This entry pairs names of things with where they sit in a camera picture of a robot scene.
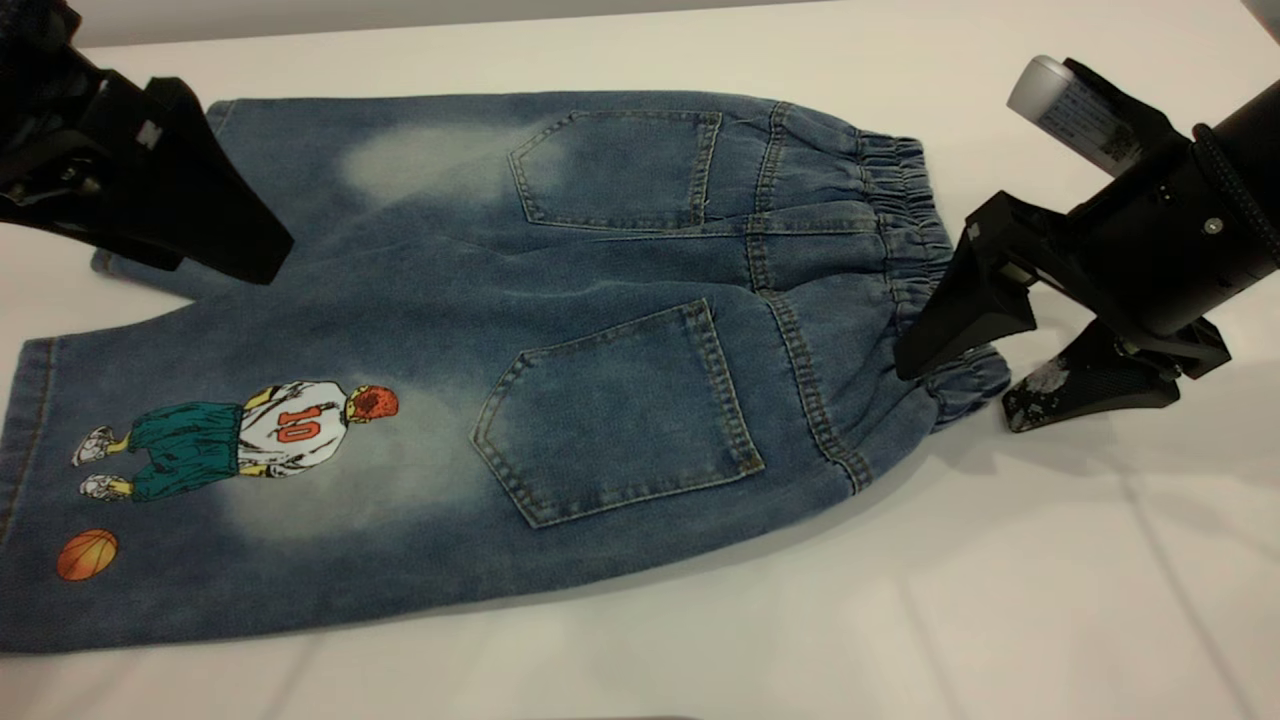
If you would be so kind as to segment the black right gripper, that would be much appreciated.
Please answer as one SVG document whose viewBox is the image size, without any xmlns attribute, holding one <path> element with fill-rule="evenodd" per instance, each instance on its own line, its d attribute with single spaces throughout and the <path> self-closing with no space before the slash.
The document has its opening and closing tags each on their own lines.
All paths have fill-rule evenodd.
<svg viewBox="0 0 1280 720">
<path fill-rule="evenodd" d="M 1066 215 L 997 192 L 965 219 L 942 279 L 893 351 L 899 378 L 1034 331 L 1030 287 L 1064 291 L 1056 241 Z M 1210 311 L 1274 270 L 1274 146 L 1180 138 L 1073 213 L 1073 256 L 1102 306 L 1062 351 L 1002 397 L 1025 433 L 1180 398 L 1230 359 Z"/>
</svg>

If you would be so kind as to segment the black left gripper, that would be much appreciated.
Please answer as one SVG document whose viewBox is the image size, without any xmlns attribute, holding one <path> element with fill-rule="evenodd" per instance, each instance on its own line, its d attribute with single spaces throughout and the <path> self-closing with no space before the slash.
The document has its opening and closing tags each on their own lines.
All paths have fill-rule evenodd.
<svg viewBox="0 0 1280 720">
<path fill-rule="evenodd" d="M 3 3 L 3 223 L 165 272 L 191 260 L 270 283 L 293 238 L 192 88 L 96 67 L 73 46 L 79 27 L 65 1 Z"/>
</svg>

